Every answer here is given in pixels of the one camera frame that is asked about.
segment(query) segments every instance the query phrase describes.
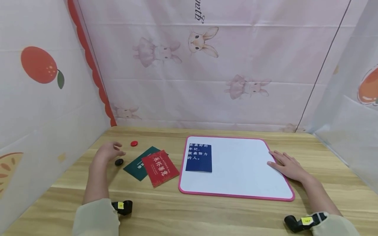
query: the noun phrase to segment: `red scalloped trim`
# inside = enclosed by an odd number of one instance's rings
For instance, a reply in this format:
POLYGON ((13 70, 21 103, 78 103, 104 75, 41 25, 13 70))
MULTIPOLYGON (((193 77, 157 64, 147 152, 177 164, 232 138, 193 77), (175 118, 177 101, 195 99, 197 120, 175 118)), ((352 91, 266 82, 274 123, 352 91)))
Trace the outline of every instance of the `red scalloped trim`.
POLYGON ((105 112, 108 115, 108 117, 110 118, 110 125, 116 126, 117 125, 116 120, 114 118, 112 109, 110 107, 108 97, 106 96, 104 86, 102 85, 100 75, 97 71, 95 61, 94 61, 93 56, 91 54, 91 50, 89 49, 88 42, 85 39, 83 26, 80 23, 79 15, 77 14, 76 7, 75 7, 73 1, 74 0, 68 0, 68 11, 70 12, 71 18, 76 25, 77 36, 79 38, 81 46, 83 46, 83 48, 84 48, 85 59, 87 60, 88 66, 92 69, 92 78, 93 78, 93 81, 98 88, 98 94, 100 95, 100 99, 105 105, 105 112))

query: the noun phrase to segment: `hand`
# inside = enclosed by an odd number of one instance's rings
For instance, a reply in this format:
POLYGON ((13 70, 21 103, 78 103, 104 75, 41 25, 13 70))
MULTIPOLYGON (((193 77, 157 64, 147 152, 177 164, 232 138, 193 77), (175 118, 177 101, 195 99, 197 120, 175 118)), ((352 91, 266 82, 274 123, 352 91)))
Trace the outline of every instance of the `hand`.
POLYGON ((120 144, 119 142, 113 141, 104 143, 96 152, 93 160, 99 160, 108 163, 115 157, 126 155, 126 153, 124 151, 120 151, 118 147, 122 147, 122 144, 120 144))
POLYGON ((281 154, 278 151, 269 151, 269 153, 280 163, 268 162, 268 165, 278 170, 286 177, 299 182, 303 182, 307 178, 311 177, 311 175, 302 168, 295 158, 286 153, 281 154))

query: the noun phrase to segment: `beige sleeve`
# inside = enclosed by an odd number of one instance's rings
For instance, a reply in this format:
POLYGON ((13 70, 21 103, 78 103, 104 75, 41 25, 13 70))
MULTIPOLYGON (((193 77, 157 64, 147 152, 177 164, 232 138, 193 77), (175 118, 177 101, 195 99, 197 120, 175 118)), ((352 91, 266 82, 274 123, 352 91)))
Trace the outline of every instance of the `beige sleeve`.
POLYGON ((311 228, 315 236, 359 236, 354 225, 342 216, 329 215, 325 221, 311 228))
POLYGON ((109 198, 80 206, 76 211, 72 235, 118 236, 119 220, 109 198))

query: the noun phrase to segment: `red card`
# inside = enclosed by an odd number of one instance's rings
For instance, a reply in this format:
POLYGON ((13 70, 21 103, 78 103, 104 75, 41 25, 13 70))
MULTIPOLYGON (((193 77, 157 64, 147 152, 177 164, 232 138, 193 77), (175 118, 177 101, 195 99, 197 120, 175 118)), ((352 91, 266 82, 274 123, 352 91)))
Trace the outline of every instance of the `red card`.
POLYGON ((180 174, 164 150, 146 156, 142 161, 154 188, 180 174))

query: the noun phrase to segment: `orange fruit print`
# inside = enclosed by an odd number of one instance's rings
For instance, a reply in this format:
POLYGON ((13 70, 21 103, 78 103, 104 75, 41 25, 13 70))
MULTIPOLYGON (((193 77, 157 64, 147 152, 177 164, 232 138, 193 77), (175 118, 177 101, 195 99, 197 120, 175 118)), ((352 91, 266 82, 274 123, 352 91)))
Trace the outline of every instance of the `orange fruit print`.
POLYGON ((30 46, 21 53, 21 64, 30 78, 38 83, 50 83, 58 75, 58 86, 64 85, 64 76, 56 65, 53 57, 45 50, 30 46))
POLYGON ((378 105, 378 68, 364 78, 358 88, 357 97, 362 104, 378 105))

